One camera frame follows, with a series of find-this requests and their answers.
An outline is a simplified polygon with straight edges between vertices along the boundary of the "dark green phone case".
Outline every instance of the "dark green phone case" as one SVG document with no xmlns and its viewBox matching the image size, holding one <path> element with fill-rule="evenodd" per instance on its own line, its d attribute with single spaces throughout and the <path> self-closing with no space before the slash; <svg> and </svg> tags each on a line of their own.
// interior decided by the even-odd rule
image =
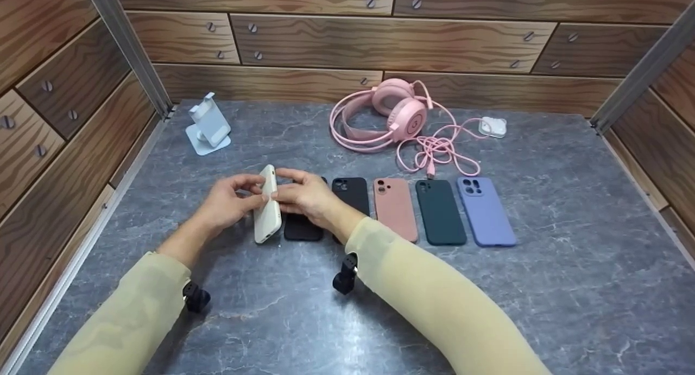
<svg viewBox="0 0 695 375">
<path fill-rule="evenodd" d="M 431 245 L 466 244 L 466 231 L 459 215 L 454 192 L 446 180 L 420 180 L 415 183 L 425 235 Z"/>
</svg>

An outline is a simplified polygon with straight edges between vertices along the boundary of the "purple phone case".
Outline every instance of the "purple phone case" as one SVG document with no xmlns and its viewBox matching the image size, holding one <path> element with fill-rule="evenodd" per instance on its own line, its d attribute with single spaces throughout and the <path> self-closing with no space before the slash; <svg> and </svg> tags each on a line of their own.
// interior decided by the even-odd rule
<svg viewBox="0 0 695 375">
<path fill-rule="evenodd" d="M 476 244 L 516 245 L 516 236 L 492 181 L 486 177 L 460 177 L 456 185 Z"/>
</svg>

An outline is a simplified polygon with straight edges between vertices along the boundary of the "hand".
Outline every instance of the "hand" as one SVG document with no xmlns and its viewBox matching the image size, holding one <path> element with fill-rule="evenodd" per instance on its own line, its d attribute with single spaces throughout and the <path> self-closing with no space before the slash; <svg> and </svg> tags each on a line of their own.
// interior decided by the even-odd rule
<svg viewBox="0 0 695 375">
<path fill-rule="evenodd" d="M 268 197 L 262 194 L 258 186 L 265 181 L 260 175 L 253 174 L 237 174 L 218 180 L 191 221 L 211 231 L 211 237 L 215 237 L 223 229 L 240 221 L 246 212 L 268 202 Z M 251 192 L 251 195 L 237 194 L 239 190 Z"/>
<path fill-rule="evenodd" d="M 364 215 L 331 192 L 316 174 L 296 169 L 276 169 L 276 175 L 293 180 L 280 185 L 271 197 L 286 214 L 302 214 L 316 226 L 333 232 L 345 243 Z"/>
</svg>

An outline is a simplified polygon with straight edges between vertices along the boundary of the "ear cup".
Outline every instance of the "ear cup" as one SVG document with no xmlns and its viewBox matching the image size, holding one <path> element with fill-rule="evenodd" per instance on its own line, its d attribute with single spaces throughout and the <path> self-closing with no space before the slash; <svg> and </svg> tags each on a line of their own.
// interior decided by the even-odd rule
<svg viewBox="0 0 695 375">
<path fill-rule="evenodd" d="M 415 98 L 405 98 L 394 106 L 387 120 L 387 126 L 397 125 L 392 139 L 394 142 L 400 142 L 420 133 L 426 120 L 427 106 Z"/>
<path fill-rule="evenodd" d="M 381 115 L 390 116 L 400 101 L 404 98 L 414 98 L 413 87 L 404 80 L 391 78 L 379 84 L 372 94 L 372 106 Z"/>
</svg>

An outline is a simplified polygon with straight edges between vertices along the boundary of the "black clip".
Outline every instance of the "black clip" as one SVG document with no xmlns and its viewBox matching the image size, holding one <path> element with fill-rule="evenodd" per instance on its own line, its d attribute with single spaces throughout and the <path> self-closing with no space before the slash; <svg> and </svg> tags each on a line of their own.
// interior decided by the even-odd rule
<svg viewBox="0 0 695 375">
<path fill-rule="evenodd" d="M 345 256 L 340 272 L 333 278 L 333 288 L 347 295 L 355 288 L 355 277 L 357 277 L 357 254 L 350 253 Z"/>
<path fill-rule="evenodd" d="M 210 303 L 210 293 L 200 288 L 198 284 L 189 281 L 184 287 L 184 301 L 186 301 L 188 311 L 200 314 Z"/>
</svg>

